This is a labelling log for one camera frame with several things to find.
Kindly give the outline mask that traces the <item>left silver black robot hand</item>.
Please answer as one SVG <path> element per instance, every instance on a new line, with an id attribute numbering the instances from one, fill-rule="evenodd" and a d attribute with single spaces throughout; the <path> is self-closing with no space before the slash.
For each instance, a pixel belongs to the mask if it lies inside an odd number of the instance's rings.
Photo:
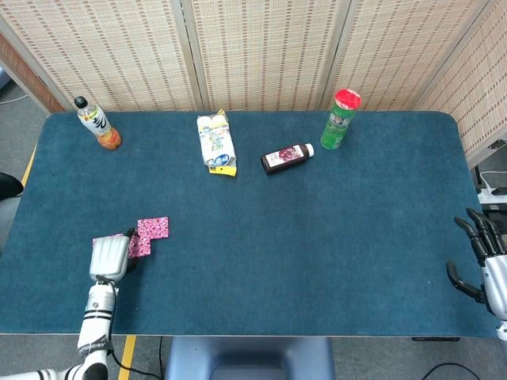
<path id="1" fill-rule="evenodd" d="M 134 233 L 135 230 L 131 228 L 126 234 L 96 237 L 92 240 L 90 278 L 93 281 L 107 279 L 118 282 L 124 277 Z"/>

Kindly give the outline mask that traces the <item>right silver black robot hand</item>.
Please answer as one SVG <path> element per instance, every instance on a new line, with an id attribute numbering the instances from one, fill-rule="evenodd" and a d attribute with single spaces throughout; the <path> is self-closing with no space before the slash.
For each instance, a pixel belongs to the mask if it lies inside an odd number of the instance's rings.
<path id="1" fill-rule="evenodd" d="M 506 243 L 491 219 L 469 207 L 466 213 L 474 226 L 462 218 L 455 217 L 454 221 L 470 240 L 481 269 L 482 285 L 475 287 L 465 282 L 452 260 L 446 261 L 448 278 L 455 289 L 484 304 L 500 321 L 506 321 Z"/>

